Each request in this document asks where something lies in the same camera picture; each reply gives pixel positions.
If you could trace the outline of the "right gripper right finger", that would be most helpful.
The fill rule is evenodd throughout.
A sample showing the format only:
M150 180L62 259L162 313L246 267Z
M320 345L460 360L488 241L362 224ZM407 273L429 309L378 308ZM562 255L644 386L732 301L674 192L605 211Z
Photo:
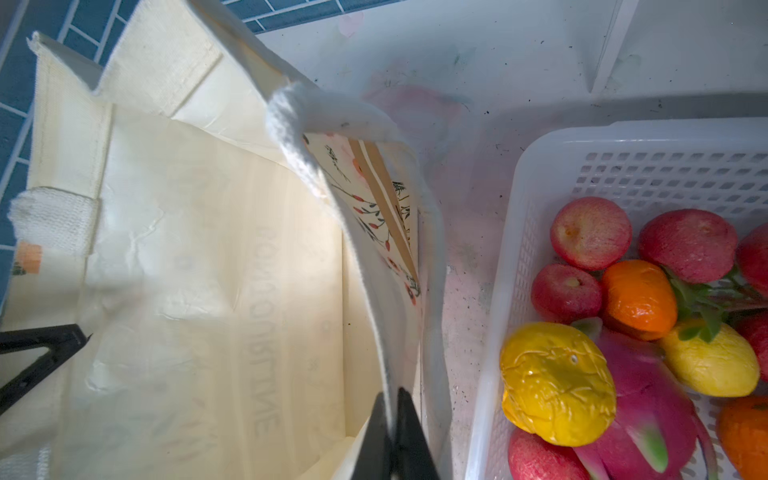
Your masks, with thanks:
M438 480L411 394L398 390L395 433L388 430L385 401L379 393L354 464L352 480Z

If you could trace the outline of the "yellow mango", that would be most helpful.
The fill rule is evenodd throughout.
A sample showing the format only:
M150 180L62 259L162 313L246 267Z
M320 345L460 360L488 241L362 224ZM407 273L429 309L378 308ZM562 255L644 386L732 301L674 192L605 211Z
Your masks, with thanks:
M505 341L499 366L507 420L552 445L592 444L616 417L607 360L577 328L527 323Z

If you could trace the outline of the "cream canvas grocery bag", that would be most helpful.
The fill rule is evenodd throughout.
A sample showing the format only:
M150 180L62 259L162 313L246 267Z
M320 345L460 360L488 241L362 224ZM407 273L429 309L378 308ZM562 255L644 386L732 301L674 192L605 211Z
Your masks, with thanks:
M396 123L216 1L139 2L105 64L28 46L2 477L348 479L404 388L452 478L443 219Z

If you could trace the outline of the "red apple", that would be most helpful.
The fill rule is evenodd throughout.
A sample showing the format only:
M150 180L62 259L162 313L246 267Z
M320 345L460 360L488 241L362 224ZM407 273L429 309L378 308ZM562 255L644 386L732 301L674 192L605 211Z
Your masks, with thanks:
M590 479L572 448L552 445L520 429L510 437L507 458L514 480Z
M737 332L747 340L755 352L763 381L767 381L767 328L766 312L742 319L736 326Z
M596 317L602 308L598 280L576 267L550 264L536 275L531 287L531 302L545 320L570 324Z
M714 282L731 271L737 245L736 230L728 221L699 209L663 213L638 237L642 259L663 265L692 284Z
M747 281L762 296L768 290L768 224L753 229L736 249L736 263Z
M589 272L619 261L628 251L632 226L613 201L584 197L565 205L550 227L555 252L568 264Z

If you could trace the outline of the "pink dragon fruit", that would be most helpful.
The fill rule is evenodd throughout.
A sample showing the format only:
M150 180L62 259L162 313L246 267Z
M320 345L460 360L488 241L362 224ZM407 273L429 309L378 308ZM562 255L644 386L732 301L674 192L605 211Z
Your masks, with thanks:
M680 479L697 447L705 477L717 479L710 436L695 406L663 362L654 343L614 332L598 318L572 326L597 345L617 393L616 417L595 442L575 454L592 479Z

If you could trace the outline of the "large orange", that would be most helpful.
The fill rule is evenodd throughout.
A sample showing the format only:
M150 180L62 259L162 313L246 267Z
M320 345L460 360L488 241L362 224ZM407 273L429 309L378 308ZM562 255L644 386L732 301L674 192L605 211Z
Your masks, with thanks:
M767 480L767 397L732 399L723 406L716 428L741 478Z

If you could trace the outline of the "small orange tangerine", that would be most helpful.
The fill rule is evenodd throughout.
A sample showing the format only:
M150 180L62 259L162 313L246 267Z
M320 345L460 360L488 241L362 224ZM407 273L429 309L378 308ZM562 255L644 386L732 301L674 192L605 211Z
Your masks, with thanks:
M641 341L655 341L677 322L674 290L664 271L652 263L618 262L603 273L601 288L601 316L612 330Z

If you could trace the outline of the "yellow lemon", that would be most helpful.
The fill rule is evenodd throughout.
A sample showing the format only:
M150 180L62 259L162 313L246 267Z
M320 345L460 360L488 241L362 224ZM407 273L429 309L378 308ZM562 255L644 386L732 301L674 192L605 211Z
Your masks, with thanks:
M691 390L722 398L752 394L760 380L760 366L750 344L733 329L723 327L714 340L680 340L675 332L657 344L665 363L680 383Z

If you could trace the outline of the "white wooden two-tier shelf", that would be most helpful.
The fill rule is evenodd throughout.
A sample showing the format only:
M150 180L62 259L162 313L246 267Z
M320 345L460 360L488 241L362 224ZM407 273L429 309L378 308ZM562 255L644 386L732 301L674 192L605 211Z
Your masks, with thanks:
M601 94L606 88L639 4L639 0L615 3L591 88L593 95Z

